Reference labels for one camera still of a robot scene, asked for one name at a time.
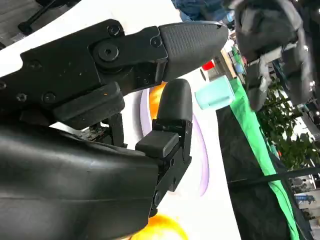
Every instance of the blue jeans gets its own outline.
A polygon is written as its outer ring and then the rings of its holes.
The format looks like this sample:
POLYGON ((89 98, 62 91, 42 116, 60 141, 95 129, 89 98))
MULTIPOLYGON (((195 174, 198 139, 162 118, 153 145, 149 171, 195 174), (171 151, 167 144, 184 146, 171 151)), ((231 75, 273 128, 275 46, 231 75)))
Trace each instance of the blue jeans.
POLYGON ((223 0, 172 0, 176 9, 179 9, 181 19, 188 21, 221 21, 228 12, 222 7, 223 0), (203 16, 205 11, 209 19, 203 16))

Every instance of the robot arm in background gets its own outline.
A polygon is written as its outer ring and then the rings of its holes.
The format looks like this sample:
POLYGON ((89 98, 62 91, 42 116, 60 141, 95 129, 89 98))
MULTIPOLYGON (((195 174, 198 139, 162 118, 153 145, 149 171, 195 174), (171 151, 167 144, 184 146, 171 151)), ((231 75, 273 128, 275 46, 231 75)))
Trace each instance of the robot arm in background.
POLYGON ((272 81, 268 64, 280 58, 292 103, 307 102, 312 97, 311 56, 294 5, 289 0, 225 0, 224 5, 235 10, 238 47, 248 61, 245 81, 251 108, 263 106, 272 81))
POLYGON ((192 93, 175 78, 227 37, 210 22, 125 36, 110 19, 22 53, 22 68, 0 78, 0 239, 107 240, 145 227, 191 162, 192 93), (124 148, 124 96, 162 81, 152 131, 124 148), (76 136, 55 122, 89 128, 76 136))

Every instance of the yellow object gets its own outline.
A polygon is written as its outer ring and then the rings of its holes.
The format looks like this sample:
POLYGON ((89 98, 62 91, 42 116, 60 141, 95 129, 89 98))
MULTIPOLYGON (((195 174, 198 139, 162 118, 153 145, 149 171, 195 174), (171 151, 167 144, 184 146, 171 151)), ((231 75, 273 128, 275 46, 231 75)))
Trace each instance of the yellow object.
POLYGON ((149 218, 148 225, 130 240, 188 240, 188 236, 179 223, 157 214, 149 218))
POLYGON ((166 82, 161 83, 161 85, 154 87, 154 89, 149 94, 149 108, 151 119, 156 119, 159 109, 160 98, 164 88, 166 86, 166 82))

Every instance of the white surface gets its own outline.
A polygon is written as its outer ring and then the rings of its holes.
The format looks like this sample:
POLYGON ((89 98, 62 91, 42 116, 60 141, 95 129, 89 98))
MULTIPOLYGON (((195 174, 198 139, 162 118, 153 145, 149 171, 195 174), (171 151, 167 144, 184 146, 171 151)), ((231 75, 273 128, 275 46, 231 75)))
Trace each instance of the white surface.
POLYGON ((233 41, 232 39, 228 39, 223 47, 223 49, 225 50, 226 53, 229 53, 232 51, 232 47, 235 45, 235 41, 233 41))
MULTIPOLYGON (((67 34, 76 32, 101 21, 114 18, 121 22, 127 34, 135 33, 152 25, 180 22, 179 13, 171 0, 82 0, 67 13, 23 40, 0 51, 0 76, 17 71, 22 66, 20 53, 35 48, 67 34)), ((185 78, 194 86, 201 80, 200 71, 189 73, 185 78)), ((125 97, 126 107, 122 111, 125 142, 132 149, 141 138, 139 119, 140 92, 125 97)), ((221 150, 219 145, 217 116, 214 111, 197 113, 198 122, 205 128, 210 161, 210 182, 202 198, 179 199, 165 197, 160 210, 169 216, 179 213, 182 227, 191 240, 240 239, 233 213, 221 150)))

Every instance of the green tape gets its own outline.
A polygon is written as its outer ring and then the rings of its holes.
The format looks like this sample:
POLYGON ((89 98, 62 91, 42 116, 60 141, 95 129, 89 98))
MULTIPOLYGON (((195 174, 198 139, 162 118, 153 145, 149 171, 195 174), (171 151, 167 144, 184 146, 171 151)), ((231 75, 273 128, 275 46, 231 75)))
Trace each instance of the green tape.
MULTIPOLYGON (((265 140, 260 132, 260 125, 257 120, 257 116, 253 111, 251 111, 245 89, 242 87, 242 84, 238 79, 234 79, 230 83, 235 94, 235 101, 230 104, 230 107, 250 144, 263 174, 265 176, 276 174, 277 172, 269 157, 265 140)), ((299 233, 291 204, 281 181, 273 181, 269 183, 269 186, 275 193, 280 208, 286 217, 291 239, 299 240, 299 233)))

